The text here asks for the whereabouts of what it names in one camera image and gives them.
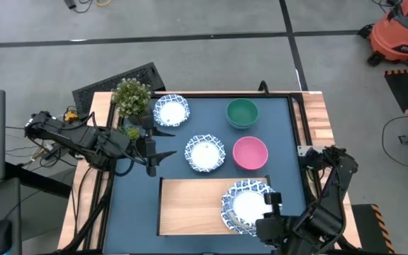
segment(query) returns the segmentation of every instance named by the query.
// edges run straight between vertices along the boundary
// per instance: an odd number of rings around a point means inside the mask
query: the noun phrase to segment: plate
[[[161,126],[177,127],[189,116],[188,102],[183,96],[165,95],[155,103],[154,119]]]
[[[198,172],[215,170],[225,161],[225,146],[213,135],[195,135],[185,146],[185,159]]]
[[[256,220],[272,211],[271,205],[266,205],[263,197],[270,192],[275,191],[262,181],[248,179],[236,182],[222,198],[223,222],[230,230],[255,237]]]

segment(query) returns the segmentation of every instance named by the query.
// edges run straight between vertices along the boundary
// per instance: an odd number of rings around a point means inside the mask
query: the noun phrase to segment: concrete floor
[[[354,30],[383,14],[370,0],[286,4],[293,31]],[[63,1],[0,0],[0,43],[285,31],[275,0],[113,0],[103,8],[93,4],[85,14],[68,11]],[[383,71],[404,67],[368,67],[369,44],[355,35],[295,39],[308,89],[324,92],[336,143],[360,165],[349,189],[352,202],[378,204],[396,252],[408,254],[408,167],[388,159],[380,141],[383,125],[401,115]],[[6,123],[22,126],[40,110],[59,115],[74,104],[73,90],[148,62],[156,64],[168,90],[252,90],[262,79],[272,90],[300,89],[286,37],[0,47]],[[408,163],[408,147],[397,142],[404,133],[408,119],[388,128],[385,145]],[[29,145],[17,130],[8,130],[8,135],[7,149]],[[68,168],[58,164],[39,172],[60,179]],[[25,189],[23,196],[30,192]],[[56,247],[66,205],[65,199],[45,194],[23,204],[23,236],[46,232],[25,241],[24,254]],[[42,217],[39,208],[45,210]]]

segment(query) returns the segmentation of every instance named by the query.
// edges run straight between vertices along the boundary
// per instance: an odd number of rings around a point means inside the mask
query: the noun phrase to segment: green plant
[[[136,140],[140,138],[140,129],[138,127],[132,127],[130,125],[125,125],[120,127],[119,130],[124,134],[127,135],[130,140]]]
[[[136,79],[122,79],[113,90],[111,100],[118,107],[119,116],[126,118],[148,109],[150,96],[150,85],[141,84]]]

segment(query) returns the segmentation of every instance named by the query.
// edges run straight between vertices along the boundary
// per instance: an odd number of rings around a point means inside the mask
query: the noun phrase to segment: yellow black hazard stripe
[[[385,226],[385,222],[383,221],[382,214],[380,214],[380,209],[377,205],[371,205],[371,207],[374,210],[375,216],[377,217],[377,221],[379,222],[379,227],[382,230],[382,235],[385,238],[385,244],[388,247],[388,252],[391,254],[395,253],[395,250],[393,249],[393,245],[391,243],[390,236],[387,231],[387,227]]]

